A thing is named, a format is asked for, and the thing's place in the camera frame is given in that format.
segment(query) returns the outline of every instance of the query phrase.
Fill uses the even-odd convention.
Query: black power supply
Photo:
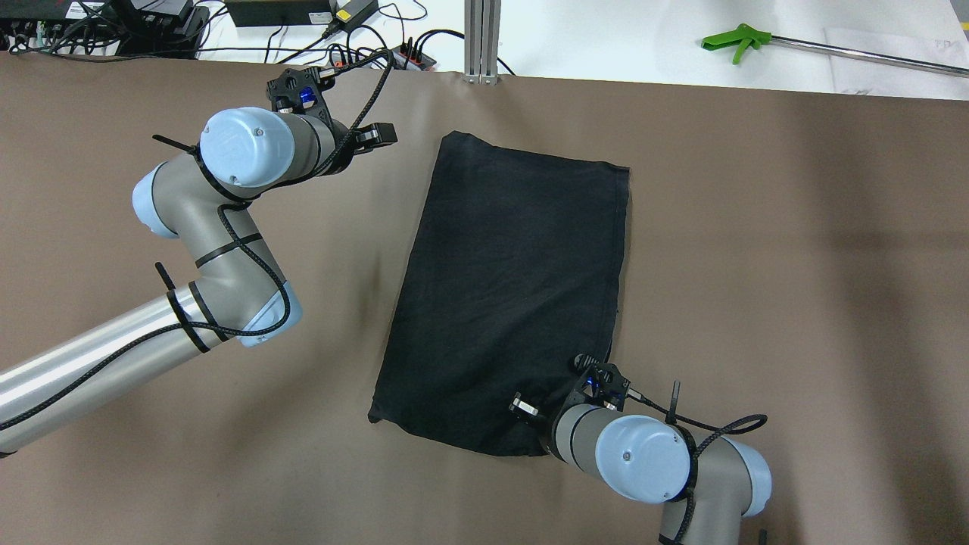
[[[364,24],[370,16],[376,14],[379,7],[377,0],[350,0],[333,16],[339,21],[339,30],[350,34]]]
[[[336,0],[225,0],[235,26],[329,24]]]

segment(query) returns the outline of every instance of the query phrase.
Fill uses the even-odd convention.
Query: light blue joint cap
[[[302,318],[302,306],[299,304],[297,299],[297,294],[293,293],[293,287],[290,286],[290,282],[287,281],[283,284],[283,289],[286,290],[286,295],[290,297],[290,317],[286,319],[286,322],[273,332],[267,333],[265,335],[260,335],[258,337],[239,337],[239,342],[242,343],[246,348],[252,348],[253,346],[266,342],[267,340],[276,337],[277,335],[283,333],[284,331],[293,327],[296,322]],[[286,307],[283,304],[283,294],[278,291],[272,294],[269,301],[263,305],[263,308],[256,313],[255,316],[249,323],[242,328],[245,331],[258,331],[264,330],[278,322],[280,318],[283,317],[283,312]]]
[[[761,456],[753,447],[734,441],[729,437],[723,438],[732,444],[747,466],[747,473],[750,474],[750,506],[743,512],[744,517],[753,517],[767,505],[770,493],[773,490],[773,477],[770,476],[770,467],[767,460]]]
[[[212,175],[239,187],[263,187],[286,174],[296,155],[293,131],[278,114],[235,108],[213,115],[199,138]]]
[[[609,422],[599,433],[596,466],[606,484],[623,496],[662,503],[686,486],[690,453],[670,426],[631,414]]]
[[[162,218],[158,217],[158,209],[155,208],[155,197],[152,193],[155,186],[155,175],[161,165],[155,167],[145,177],[135,184],[135,190],[131,193],[131,206],[135,209],[135,215],[141,223],[148,226],[152,233],[166,239],[177,239],[178,235],[165,226]]]

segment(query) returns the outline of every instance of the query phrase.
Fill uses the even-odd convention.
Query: metal rod
[[[482,73],[482,0],[464,1],[464,78],[478,83]]]
[[[498,23],[501,0],[484,0],[482,11],[482,83],[498,82]]]
[[[898,66],[901,68],[912,68],[915,70],[932,72],[934,74],[943,74],[946,76],[969,78],[969,68],[959,68],[957,66],[949,66],[947,64],[937,64],[924,60],[896,57],[892,55],[884,55],[882,53],[873,53],[871,51],[861,51],[858,49],[840,48],[838,46],[829,46],[827,44],[818,44],[816,42],[806,42],[804,40],[785,38],[783,36],[772,36],[770,38],[770,42],[778,46],[784,46],[785,48],[812,51],[816,53],[827,53],[837,57],[866,60],[868,62],[877,62],[878,64],[887,64],[889,66]]]

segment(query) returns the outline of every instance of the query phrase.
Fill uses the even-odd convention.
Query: black towel
[[[553,410],[610,351],[629,170],[441,142],[371,422],[495,456],[545,454],[509,405]]]

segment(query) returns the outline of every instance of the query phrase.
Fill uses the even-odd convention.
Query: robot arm
[[[645,398],[615,365],[579,355],[573,369],[579,378],[564,403],[547,410],[553,417],[520,395],[510,406],[542,432],[546,450],[621,496],[663,503],[660,543],[736,545],[741,517],[759,514],[770,498],[771,476],[760,453],[722,435],[753,431],[766,416],[740,419],[698,444],[677,423],[678,387],[660,421],[621,412],[625,400]]]
[[[274,112],[215,114],[198,146],[162,163],[132,202],[156,235],[181,239],[199,278],[0,375],[0,457],[239,336],[246,346],[293,326],[301,309],[249,205],[272,187],[335,174],[396,142],[392,125],[348,129],[320,98],[332,73],[287,70],[267,85]]]

